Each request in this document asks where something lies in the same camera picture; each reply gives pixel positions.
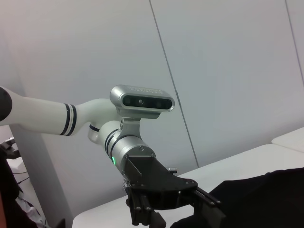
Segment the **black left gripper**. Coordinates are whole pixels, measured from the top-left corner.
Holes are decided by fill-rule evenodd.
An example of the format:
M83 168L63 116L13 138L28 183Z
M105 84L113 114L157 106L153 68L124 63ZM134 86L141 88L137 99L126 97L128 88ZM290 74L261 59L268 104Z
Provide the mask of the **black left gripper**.
M186 205L193 206L194 215L208 223L226 220L219 200L198 187L196 181L173 175L154 157L129 156L124 171L129 180L129 187L125 189L126 205L134 226L166 226L166 221L155 210Z

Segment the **black shirt with FREE print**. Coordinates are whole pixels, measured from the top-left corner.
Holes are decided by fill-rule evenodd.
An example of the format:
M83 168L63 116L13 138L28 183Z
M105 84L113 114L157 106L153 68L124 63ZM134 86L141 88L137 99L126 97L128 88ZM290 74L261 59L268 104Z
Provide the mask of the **black shirt with FREE print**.
M223 228L304 228L304 167L226 180L210 194L226 215Z

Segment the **dark bulky background object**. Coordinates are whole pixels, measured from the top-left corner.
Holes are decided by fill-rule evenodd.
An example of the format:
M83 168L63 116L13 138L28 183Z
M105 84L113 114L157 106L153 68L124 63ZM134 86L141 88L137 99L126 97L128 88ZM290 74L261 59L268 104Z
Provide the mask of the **dark bulky background object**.
M0 152L0 228L47 228L35 207L23 197L5 154Z

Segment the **black background device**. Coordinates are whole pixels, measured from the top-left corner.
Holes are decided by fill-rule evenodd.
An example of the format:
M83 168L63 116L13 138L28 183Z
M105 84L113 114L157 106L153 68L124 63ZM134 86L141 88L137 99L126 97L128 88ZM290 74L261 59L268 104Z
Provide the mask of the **black background device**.
M0 151L4 152L6 159L17 159L21 156L19 150L13 148L15 143L14 137L10 137L0 143Z

